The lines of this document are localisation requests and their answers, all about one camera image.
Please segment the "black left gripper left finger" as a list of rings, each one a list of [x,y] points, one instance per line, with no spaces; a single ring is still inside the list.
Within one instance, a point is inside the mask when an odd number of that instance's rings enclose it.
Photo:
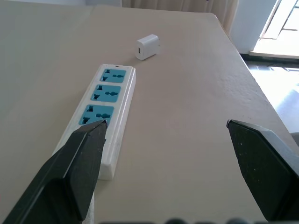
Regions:
[[[81,126],[40,168],[6,224],[80,224],[98,179],[107,122]]]

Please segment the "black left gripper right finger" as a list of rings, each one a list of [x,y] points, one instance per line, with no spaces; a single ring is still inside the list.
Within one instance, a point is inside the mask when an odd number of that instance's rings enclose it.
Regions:
[[[299,157],[273,131],[228,120],[241,174],[268,221],[299,219]]]

